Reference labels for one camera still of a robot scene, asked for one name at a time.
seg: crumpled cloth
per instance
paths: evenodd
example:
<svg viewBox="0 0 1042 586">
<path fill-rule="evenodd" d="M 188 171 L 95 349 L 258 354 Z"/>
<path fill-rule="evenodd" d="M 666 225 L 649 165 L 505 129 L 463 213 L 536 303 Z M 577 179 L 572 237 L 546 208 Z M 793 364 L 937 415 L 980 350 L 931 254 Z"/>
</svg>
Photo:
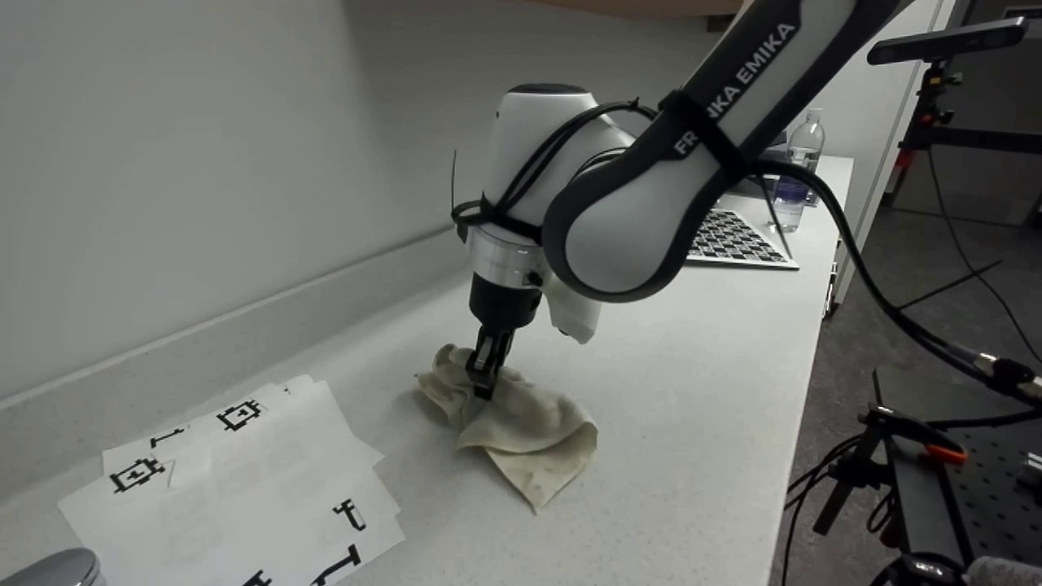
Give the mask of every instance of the crumpled cloth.
<svg viewBox="0 0 1042 586">
<path fill-rule="evenodd" d="M 493 401 L 471 398 L 469 349 L 446 345 L 421 375 L 421 398 L 457 431 L 459 449 L 486 449 L 494 469 L 545 511 L 595 454 L 595 424 L 567 398 L 503 372 Z"/>
</svg>

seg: white countertop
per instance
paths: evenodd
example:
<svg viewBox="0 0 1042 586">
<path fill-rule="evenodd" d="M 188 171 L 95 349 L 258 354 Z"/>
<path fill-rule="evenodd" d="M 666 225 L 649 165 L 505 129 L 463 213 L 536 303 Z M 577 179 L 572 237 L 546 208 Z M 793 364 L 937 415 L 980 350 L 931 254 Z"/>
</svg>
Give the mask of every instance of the white countertop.
<svg viewBox="0 0 1042 586">
<path fill-rule="evenodd" d="M 841 200 L 850 169 L 822 163 Z M 722 205 L 765 220 L 759 200 Z M 545 311 L 519 335 L 511 364 L 601 431 L 595 464 L 536 517 L 412 394 L 442 343 L 476 340 L 463 279 L 270 368 L 270 380 L 327 378 L 352 431 L 387 457 L 378 476 L 407 541 L 352 582 L 769 582 L 837 251 L 822 205 L 793 248 L 800 270 L 694 268 L 656 301 L 606 306 L 588 345 Z M 85 463 L 0 506 L 0 576 L 76 543 L 59 499 L 95 476 Z"/>
</svg>

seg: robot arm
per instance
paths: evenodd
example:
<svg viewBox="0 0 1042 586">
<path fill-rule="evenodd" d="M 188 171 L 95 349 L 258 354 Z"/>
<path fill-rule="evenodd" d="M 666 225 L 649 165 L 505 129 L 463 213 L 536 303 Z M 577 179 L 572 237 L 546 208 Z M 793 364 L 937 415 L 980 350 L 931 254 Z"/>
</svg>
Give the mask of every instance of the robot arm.
<svg viewBox="0 0 1042 586">
<path fill-rule="evenodd" d="M 905 3 L 755 0 L 636 140 L 579 87 L 516 87 L 494 124 L 505 192 L 493 208 L 516 200 L 534 159 L 523 136 L 550 136 L 586 110 L 595 118 L 572 128 L 519 203 L 469 231 L 469 306 L 483 323 L 469 362 L 476 394 L 493 398 L 511 335 L 534 319 L 550 275 L 608 303 L 668 288 L 717 200 Z"/>
</svg>

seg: black symbol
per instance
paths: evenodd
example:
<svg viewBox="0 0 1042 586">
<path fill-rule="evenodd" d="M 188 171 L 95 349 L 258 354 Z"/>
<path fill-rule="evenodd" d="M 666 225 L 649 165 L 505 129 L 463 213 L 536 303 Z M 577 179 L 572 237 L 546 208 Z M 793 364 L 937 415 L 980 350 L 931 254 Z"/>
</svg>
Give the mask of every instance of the black symbol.
<svg viewBox="0 0 1042 586">
<path fill-rule="evenodd" d="M 161 464 L 161 459 L 136 459 L 134 464 L 109 476 L 116 490 L 134 490 L 136 485 L 148 485 L 154 476 L 162 476 L 166 469 Z"/>
<path fill-rule="evenodd" d="M 162 437 L 149 437 L 149 449 L 155 449 L 161 443 L 166 443 L 166 438 L 174 438 L 174 437 L 179 437 L 179 432 L 186 432 L 186 431 L 174 431 L 174 432 L 162 432 Z"/>
<path fill-rule="evenodd" d="M 258 569 L 249 582 L 240 586 L 270 586 L 270 579 L 264 576 L 264 569 Z"/>
<path fill-rule="evenodd" d="M 312 579 L 312 586 L 327 586 L 327 579 L 330 579 L 332 572 L 345 569 L 345 566 L 361 566 L 361 549 L 358 549 L 354 543 L 349 546 L 349 558 L 339 561 L 339 564 L 332 564 L 332 566 L 327 566 L 327 569 Z"/>
<path fill-rule="evenodd" d="M 336 517 L 349 517 L 349 523 L 354 526 L 354 530 L 365 530 L 369 523 L 365 523 L 365 517 L 361 517 L 361 511 L 354 508 L 354 502 L 349 499 L 349 502 L 343 502 L 339 508 L 332 508 L 336 511 Z"/>
<path fill-rule="evenodd" d="M 217 415 L 217 421 L 232 432 L 244 431 L 258 417 L 260 417 L 260 405 L 258 401 L 240 401 L 240 405 L 232 405 L 229 410 Z"/>
</svg>

